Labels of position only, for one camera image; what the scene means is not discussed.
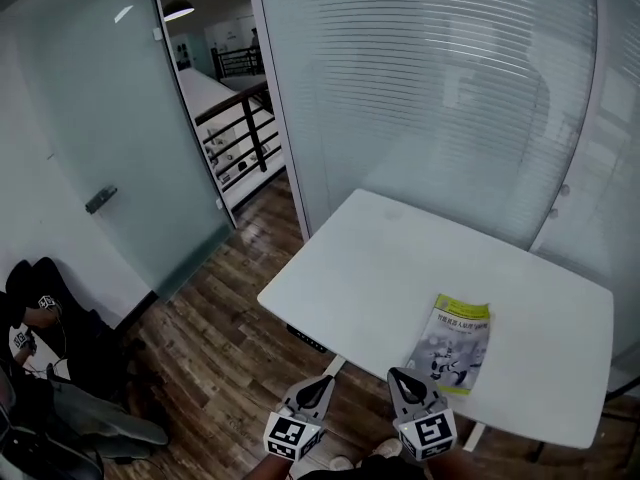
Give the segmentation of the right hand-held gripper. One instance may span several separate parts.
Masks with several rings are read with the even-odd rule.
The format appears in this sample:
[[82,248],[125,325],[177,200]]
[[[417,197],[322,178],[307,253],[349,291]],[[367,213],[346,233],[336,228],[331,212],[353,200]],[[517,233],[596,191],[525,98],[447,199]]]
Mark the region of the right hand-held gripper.
[[458,437],[454,413],[436,382],[420,370],[392,367],[387,383],[396,412],[393,426],[409,454],[426,461],[451,451]]

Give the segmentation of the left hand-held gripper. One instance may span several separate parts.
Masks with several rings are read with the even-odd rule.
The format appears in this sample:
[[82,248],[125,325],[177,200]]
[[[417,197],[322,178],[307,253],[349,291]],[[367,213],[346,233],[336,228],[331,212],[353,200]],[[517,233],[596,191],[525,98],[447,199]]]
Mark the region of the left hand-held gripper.
[[291,386],[284,403],[269,415],[263,434],[265,451],[291,462],[304,458],[325,434],[324,418],[335,384],[332,375],[321,375]]

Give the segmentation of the yellow-green cover book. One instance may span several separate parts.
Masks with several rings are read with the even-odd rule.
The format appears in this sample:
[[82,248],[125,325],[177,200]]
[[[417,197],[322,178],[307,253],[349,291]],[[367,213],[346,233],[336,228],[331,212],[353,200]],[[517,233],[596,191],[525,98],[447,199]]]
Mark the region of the yellow-green cover book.
[[490,326],[489,305],[440,294],[407,366],[426,374],[443,391],[468,395],[484,362]]

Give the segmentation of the person's left forearm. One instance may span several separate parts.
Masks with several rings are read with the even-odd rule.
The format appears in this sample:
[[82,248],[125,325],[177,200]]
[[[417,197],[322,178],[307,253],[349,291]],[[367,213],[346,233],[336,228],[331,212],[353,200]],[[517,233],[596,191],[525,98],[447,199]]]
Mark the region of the person's left forearm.
[[290,480],[292,466],[292,461],[269,454],[247,473],[243,480]]

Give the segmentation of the person's right forearm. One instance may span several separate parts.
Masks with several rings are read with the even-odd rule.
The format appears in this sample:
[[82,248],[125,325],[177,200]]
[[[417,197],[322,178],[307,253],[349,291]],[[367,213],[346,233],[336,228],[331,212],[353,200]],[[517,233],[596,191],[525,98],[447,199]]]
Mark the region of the person's right forearm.
[[476,470],[470,455],[459,449],[427,461],[432,480],[475,480]]

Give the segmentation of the black desk control panel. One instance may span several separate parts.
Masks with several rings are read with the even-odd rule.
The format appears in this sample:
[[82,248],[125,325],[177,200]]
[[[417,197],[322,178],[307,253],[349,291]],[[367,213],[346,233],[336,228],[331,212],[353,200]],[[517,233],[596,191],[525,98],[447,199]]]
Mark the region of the black desk control panel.
[[298,329],[294,328],[293,326],[287,324],[286,329],[289,333],[291,333],[296,338],[298,338],[299,340],[301,340],[302,342],[304,342],[306,345],[310,346],[314,350],[318,351],[319,353],[324,354],[327,352],[326,347],[324,347],[323,345],[321,345],[311,337],[307,336],[303,332],[299,331]]

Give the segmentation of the person's white right shoe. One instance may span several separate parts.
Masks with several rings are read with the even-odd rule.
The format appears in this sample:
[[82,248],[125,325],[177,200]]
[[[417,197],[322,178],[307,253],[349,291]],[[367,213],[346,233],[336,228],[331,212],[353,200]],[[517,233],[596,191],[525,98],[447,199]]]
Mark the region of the person's white right shoe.
[[371,453],[370,457],[383,457],[385,459],[399,457],[403,450],[403,444],[398,438],[389,438],[380,443]]

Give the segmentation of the person's black clothing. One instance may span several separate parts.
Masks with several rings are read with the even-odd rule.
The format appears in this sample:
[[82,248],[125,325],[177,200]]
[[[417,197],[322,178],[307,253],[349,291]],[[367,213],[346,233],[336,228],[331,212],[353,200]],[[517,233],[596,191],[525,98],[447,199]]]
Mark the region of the person's black clothing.
[[428,480],[423,468],[401,457],[385,458],[373,455],[365,458],[359,468],[332,471],[315,470],[298,480]]

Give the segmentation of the dark stair railing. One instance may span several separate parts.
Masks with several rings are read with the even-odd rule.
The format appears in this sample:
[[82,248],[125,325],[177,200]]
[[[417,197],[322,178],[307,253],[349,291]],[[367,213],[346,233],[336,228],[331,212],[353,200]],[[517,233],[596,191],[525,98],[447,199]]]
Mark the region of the dark stair railing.
[[205,128],[201,144],[223,193],[256,171],[265,173],[267,161],[281,151],[266,82],[204,110],[195,124]]

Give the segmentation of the glass panel with white blinds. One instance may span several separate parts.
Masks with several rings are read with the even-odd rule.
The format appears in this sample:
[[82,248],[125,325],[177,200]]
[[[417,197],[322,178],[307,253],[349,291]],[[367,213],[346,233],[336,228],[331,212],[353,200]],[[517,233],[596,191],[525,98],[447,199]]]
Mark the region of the glass panel with white blinds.
[[262,0],[306,223],[356,189],[531,246],[575,149],[595,0]]
[[585,119],[537,255],[609,289],[613,360],[640,353],[640,0],[596,0]]

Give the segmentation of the frosted glass door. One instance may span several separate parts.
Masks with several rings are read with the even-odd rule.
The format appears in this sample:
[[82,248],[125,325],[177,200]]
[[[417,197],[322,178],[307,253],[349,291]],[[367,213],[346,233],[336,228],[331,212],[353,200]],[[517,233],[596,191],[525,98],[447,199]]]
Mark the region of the frosted glass door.
[[156,0],[23,0],[18,48],[53,152],[91,219],[168,299],[231,224],[177,89]]

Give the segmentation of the round pendant lamp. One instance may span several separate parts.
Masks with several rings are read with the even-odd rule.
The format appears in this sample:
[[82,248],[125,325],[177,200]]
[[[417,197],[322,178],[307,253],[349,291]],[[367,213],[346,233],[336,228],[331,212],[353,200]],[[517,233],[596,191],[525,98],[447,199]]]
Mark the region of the round pendant lamp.
[[162,7],[163,20],[164,22],[170,22],[189,15],[194,10],[194,5],[187,0],[172,0]]

